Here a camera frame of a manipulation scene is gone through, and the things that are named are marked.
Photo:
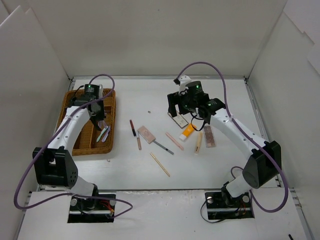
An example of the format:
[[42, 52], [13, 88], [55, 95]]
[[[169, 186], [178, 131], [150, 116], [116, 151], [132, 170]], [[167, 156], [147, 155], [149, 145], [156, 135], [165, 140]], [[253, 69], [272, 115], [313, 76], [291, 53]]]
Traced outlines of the checkered eyeliner pen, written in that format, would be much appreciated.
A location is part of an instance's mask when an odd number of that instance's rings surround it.
[[174, 152], [169, 150], [167, 147], [163, 146], [162, 144], [160, 144], [159, 142], [157, 142], [156, 140], [153, 141], [153, 143], [155, 143], [157, 146], [159, 146], [160, 148], [162, 148], [163, 150], [165, 150], [166, 152], [170, 153], [171, 155], [174, 155]]

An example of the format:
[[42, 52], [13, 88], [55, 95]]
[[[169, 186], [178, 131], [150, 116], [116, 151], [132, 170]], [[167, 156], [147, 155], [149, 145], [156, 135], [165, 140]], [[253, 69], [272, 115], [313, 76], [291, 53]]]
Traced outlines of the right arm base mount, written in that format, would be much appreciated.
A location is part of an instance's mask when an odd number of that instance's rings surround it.
[[204, 193], [204, 202], [200, 207], [201, 218], [210, 224], [227, 220], [253, 219], [255, 217], [251, 195], [247, 191], [238, 197], [231, 197], [225, 187]]

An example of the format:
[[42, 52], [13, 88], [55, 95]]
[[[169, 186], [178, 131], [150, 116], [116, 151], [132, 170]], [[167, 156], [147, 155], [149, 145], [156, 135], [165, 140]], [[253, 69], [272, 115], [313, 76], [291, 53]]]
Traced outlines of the gold slim eyebrow pencil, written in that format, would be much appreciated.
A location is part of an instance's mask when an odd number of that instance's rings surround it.
[[165, 172], [168, 177], [171, 177], [170, 173], [165, 169], [165, 167], [160, 163], [160, 161], [156, 158], [156, 156], [151, 152], [151, 157], [155, 160], [155, 162], [159, 165], [159, 167]]

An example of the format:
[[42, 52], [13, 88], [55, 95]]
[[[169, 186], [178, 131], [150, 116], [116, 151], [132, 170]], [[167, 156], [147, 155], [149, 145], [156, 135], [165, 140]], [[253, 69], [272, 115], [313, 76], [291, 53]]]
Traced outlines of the beige rectangular compact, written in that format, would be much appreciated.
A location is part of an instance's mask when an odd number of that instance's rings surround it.
[[151, 144], [156, 139], [156, 137], [144, 125], [137, 131], [148, 144]]

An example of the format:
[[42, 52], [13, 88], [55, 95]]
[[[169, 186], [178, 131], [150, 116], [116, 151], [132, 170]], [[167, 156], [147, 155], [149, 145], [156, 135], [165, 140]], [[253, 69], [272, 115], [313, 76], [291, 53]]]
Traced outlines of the mint green eyebrow razor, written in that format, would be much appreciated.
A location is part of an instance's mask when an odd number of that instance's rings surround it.
[[107, 126], [100, 132], [99, 136], [96, 139], [96, 142], [104, 143], [108, 137], [108, 134], [109, 134], [109, 127]]

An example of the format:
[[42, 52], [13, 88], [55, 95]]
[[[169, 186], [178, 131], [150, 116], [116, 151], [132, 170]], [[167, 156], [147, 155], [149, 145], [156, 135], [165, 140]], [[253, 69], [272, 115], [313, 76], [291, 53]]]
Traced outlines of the pink cosmetic pencil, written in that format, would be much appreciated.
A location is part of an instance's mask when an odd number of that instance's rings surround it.
[[175, 139], [173, 138], [168, 132], [165, 133], [165, 135], [180, 149], [184, 150], [184, 147]]

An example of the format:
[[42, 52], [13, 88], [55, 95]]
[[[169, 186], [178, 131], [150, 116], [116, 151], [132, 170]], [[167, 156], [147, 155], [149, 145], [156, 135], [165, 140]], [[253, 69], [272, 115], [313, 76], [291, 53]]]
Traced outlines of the beige concealer tube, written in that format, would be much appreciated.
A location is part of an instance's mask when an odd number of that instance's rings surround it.
[[137, 140], [138, 149], [141, 151], [142, 145], [141, 145], [141, 139], [140, 139], [139, 132], [136, 134], [136, 140]]

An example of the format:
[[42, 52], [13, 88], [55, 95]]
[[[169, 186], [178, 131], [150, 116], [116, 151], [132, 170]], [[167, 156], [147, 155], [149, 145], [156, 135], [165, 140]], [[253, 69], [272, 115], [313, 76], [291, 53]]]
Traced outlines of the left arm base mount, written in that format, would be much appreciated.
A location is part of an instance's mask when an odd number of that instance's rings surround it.
[[100, 193], [103, 199], [72, 197], [69, 205], [68, 224], [113, 223], [116, 194]]

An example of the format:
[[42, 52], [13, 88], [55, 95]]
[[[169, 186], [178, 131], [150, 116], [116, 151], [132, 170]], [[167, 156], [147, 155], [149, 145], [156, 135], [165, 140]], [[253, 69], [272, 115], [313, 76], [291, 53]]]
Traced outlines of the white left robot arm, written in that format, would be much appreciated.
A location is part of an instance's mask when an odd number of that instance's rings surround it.
[[34, 163], [36, 179], [40, 185], [65, 188], [68, 193], [83, 196], [81, 202], [89, 210], [96, 209], [100, 204], [98, 187], [79, 176], [72, 151], [88, 121], [91, 121], [98, 131], [107, 126], [103, 100], [82, 106], [102, 97], [101, 84], [86, 84], [84, 94], [76, 97], [66, 109], [56, 136]]

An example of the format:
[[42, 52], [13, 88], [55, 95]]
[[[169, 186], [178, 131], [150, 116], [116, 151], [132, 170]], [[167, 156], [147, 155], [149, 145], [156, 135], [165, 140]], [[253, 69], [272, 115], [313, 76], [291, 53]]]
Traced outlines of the red lip gloss tube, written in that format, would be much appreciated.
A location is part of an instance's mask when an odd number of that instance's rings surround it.
[[131, 130], [132, 130], [132, 133], [133, 133], [133, 136], [137, 136], [136, 134], [136, 130], [135, 130], [135, 127], [134, 127], [134, 124], [133, 124], [133, 121], [130, 119], [129, 120], [129, 123], [130, 123], [130, 127], [131, 127]]

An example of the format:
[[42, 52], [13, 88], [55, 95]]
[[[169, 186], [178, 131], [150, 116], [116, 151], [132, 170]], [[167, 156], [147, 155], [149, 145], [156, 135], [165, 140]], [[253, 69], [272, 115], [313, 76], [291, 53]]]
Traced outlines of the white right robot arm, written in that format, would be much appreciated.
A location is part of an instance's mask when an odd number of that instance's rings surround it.
[[210, 98], [203, 91], [200, 81], [188, 78], [175, 79], [174, 83], [179, 90], [168, 94], [168, 112], [173, 117], [177, 114], [196, 114], [206, 124], [222, 132], [247, 159], [241, 175], [221, 189], [221, 200], [225, 205], [233, 206], [240, 195], [260, 188], [279, 173], [281, 147], [276, 141], [267, 142], [242, 123], [235, 124], [226, 105], [218, 98]]

